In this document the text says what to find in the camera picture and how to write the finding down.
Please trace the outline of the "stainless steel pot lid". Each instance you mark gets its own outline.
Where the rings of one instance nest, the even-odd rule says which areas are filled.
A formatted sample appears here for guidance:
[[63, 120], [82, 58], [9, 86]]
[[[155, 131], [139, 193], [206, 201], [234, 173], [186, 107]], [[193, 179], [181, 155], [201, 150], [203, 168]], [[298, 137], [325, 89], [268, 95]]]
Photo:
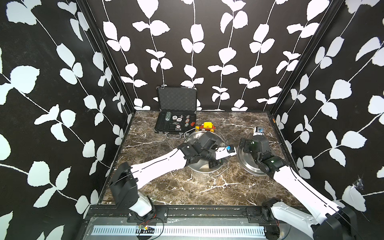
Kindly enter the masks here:
[[244, 148], [238, 146], [237, 158], [239, 164], [250, 174], [258, 177], [266, 176], [267, 174], [259, 169], [259, 166], [255, 163], [252, 155], [244, 152]]

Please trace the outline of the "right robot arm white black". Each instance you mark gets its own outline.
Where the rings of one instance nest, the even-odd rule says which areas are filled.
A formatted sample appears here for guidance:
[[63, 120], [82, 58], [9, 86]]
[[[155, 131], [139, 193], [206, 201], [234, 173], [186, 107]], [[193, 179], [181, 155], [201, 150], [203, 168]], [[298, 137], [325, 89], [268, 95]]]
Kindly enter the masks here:
[[263, 173], [286, 188], [308, 210], [308, 213], [304, 213], [276, 198], [270, 199], [262, 207], [265, 221], [283, 221], [313, 240], [358, 239], [356, 213], [320, 194], [285, 160], [273, 155], [265, 136], [256, 135], [250, 140], [242, 138], [237, 156], [239, 160], [254, 162]]

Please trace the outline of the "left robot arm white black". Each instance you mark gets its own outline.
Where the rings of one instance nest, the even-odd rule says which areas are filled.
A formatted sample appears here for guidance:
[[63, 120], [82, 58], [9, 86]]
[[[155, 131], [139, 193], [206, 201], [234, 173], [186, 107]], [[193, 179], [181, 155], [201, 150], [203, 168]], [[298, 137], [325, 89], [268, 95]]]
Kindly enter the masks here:
[[169, 153], [151, 161], [132, 166], [127, 162], [122, 163], [110, 183], [117, 209], [133, 211], [138, 218], [145, 221], [152, 219], [156, 208], [140, 189], [158, 177], [196, 164], [200, 160], [208, 161], [209, 167], [218, 166], [222, 159], [236, 154], [232, 145], [221, 147], [221, 141], [220, 136], [212, 132], [202, 132], [198, 138], [189, 136]]

